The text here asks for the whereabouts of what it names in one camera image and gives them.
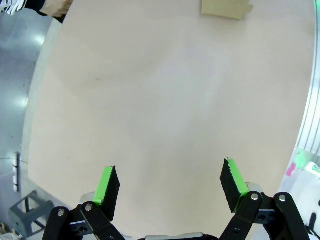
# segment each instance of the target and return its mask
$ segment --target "green tape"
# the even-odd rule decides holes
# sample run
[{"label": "green tape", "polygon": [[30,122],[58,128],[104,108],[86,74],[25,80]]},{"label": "green tape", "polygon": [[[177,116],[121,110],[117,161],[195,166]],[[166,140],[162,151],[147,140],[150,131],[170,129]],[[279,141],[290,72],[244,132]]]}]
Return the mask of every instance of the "green tape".
[{"label": "green tape", "polygon": [[106,166],[103,170],[102,177],[100,179],[98,188],[96,189],[94,197],[93,197],[93,202],[95,204],[97,204],[98,206],[101,206],[102,202],[105,199],[108,184],[109,184],[111,173],[112,173],[113,169],[114,168],[112,166]]},{"label": "green tape", "polygon": [[236,161],[234,159],[228,159],[227,161],[229,163],[230,171],[234,179],[235,185],[239,190],[239,193],[241,194],[241,196],[247,195],[247,193],[249,192],[249,188],[244,178],[242,177],[241,172],[239,171]]}]

